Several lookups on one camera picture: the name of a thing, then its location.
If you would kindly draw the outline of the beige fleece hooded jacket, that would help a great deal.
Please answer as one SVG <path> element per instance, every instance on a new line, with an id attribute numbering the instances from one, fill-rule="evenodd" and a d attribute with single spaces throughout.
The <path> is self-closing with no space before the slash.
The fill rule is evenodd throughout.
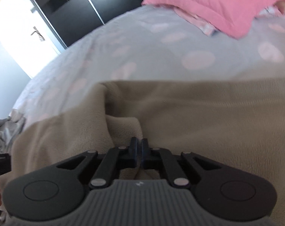
<path id="1" fill-rule="evenodd" d="M 285 77 L 243 82 L 98 83 L 65 112 L 27 127 L 0 187 L 69 157 L 147 138 L 172 153 L 195 152 L 270 181 L 273 220 L 285 225 Z"/>

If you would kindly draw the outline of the grey blue garment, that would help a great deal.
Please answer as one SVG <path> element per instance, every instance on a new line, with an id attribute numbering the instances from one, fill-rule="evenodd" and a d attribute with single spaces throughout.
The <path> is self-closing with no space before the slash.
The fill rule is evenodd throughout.
<path id="1" fill-rule="evenodd" d="M 0 119 L 0 154 L 9 153 L 17 136 L 21 133 L 26 118 L 16 109 L 12 109 L 10 115 Z"/>

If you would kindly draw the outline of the white bedroom door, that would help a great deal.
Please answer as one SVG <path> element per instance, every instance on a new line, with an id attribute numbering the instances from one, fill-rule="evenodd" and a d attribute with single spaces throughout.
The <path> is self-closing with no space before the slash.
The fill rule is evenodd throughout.
<path id="1" fill-rule="evenodd" d="M 30 78 L 64 51 L 34 0 L 0 0 L 0 43 Z"/>

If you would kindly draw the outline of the polka dot bed sheet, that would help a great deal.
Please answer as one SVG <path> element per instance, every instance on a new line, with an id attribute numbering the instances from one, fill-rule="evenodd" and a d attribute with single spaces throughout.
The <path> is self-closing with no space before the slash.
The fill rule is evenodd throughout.
<path id="1" fill-rule="evenodd" d="M 98 82 L 241 81 L 285 76 L 285 17 L 257 18 L 241 39 L 204 35 L 166 7 L 143 6 L 75 42 L 26 85 L 26 125 L 77 105 Z"/>

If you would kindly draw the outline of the black sliding wardrobe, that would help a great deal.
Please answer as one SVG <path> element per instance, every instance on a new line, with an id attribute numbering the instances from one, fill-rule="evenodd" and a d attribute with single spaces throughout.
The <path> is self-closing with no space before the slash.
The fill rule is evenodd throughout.
<path id="1" fill-rule="evenodd" d="M 69 47 L 143 0 L 33 0 L 51 29 Z"/>

